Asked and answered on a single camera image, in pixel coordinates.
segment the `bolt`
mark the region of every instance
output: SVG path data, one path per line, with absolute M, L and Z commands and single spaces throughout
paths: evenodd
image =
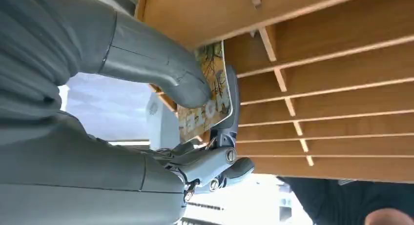
M 193 197 L 193 195 L 194 195 L 193 192 L 187 192 L 186 196 L 184 197 L 184 201 L 189 202 L 191 198 Z
M 236 158 L 236 151 L 234 149 L 229 150 L 227 152 L 226 158 L 228 162 L 233 162 Z
M 219 181 L 217 179 L 213 179 L 210 182 L 210 192 L 214 192 L 219 188 Z

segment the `robotic hand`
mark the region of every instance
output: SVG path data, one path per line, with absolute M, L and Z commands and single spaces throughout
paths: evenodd
M 194 193 L 242 180 L 239 100 L 201 149 L 131 150 L 89 136 L 59 111 L 58 85 L 78 72 L 159 86 L 195 108 L 211 94 L 194 56 L 96 0 L 0 0 L 0 224 L 167 225 Z

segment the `wooden shelving unit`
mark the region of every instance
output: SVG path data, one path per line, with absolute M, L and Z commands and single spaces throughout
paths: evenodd
M 255 172 L 414 182 L 413 3 L 146 0 L 141 20 L 188 49 L 225 40 Z

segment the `colorful card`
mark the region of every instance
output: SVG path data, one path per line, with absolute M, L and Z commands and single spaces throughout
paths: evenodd
M 183 143 L 210 130 L 229 117 L 233 110 L 223 42 L 203 46 L 197 49 L 194 54 L 210 85 L 212 97 L 207 104 L 197 109 L 178 106 L 180 139 Z

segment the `wooden divider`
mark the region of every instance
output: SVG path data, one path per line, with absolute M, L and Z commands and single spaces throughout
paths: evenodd
M 303 135 L 296 135 L 290 123 L 240 127 L 239 143 L 255 141 L 291 141 L 362 138 L 372 136 L 414 135 L 414 114 L 334 119 L 301 122 Z
M 414 82 L 293 99 L 291 118 L 283 101 L 242 105 L 240 126 L 317 121 L 414 112 Z
M 314 157 L 414 157 L 414 136 L 309 140 Z M 238 143 L 239 157 L 304 157 L 299 141 Z

